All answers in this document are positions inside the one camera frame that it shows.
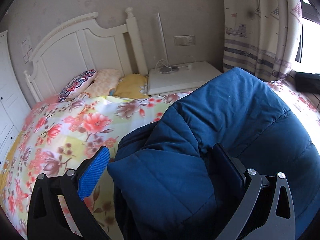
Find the black bag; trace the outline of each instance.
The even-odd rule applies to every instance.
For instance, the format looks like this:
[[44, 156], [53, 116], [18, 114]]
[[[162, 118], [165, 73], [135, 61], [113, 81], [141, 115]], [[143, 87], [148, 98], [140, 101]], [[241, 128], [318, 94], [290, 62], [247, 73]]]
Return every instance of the black bag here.
[[320, 74], [297, 72], [295, 82], [298, 92], [320, 94]]

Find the wardrobe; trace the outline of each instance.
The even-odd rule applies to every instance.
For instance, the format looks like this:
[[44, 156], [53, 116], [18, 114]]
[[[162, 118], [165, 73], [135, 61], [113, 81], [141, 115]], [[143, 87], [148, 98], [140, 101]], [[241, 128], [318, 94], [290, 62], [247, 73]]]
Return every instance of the wardrobe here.
[[13, 72], [7, 32], [0, 33], [0, 170], [30, 112]]

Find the wall outlet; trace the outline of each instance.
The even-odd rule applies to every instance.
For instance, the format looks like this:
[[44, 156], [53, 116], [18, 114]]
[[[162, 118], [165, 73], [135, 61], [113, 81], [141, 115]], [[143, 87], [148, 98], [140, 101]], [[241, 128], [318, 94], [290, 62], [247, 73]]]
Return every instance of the wall outlet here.
[[175, 46], [188, 46], [195, 45], [196, 37], [194, 35], [174, 36]]

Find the peach pillow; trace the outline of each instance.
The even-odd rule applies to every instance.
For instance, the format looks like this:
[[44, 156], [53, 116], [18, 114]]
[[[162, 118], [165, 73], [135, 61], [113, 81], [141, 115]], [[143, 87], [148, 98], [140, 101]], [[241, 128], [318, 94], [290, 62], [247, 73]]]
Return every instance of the peach pillow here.
[[122, 73], [116, 69], [98, 71], [94, 82], [84, 91], [89, 97], [113, 96]]

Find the white nightstand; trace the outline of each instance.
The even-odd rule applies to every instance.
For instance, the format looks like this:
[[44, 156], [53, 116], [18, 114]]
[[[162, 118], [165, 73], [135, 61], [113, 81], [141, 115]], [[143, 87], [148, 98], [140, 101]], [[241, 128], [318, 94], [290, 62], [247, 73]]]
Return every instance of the white nightstand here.
[[188, 70], [187, 64], [177, 65], [182, 66], [179, 71], [169, 74], [162, 74], [159, 69], [151, 69], [148, 79], [148, 95], [193, 91], [222, 74], [205, 61], [192, 65], [193, 70]]

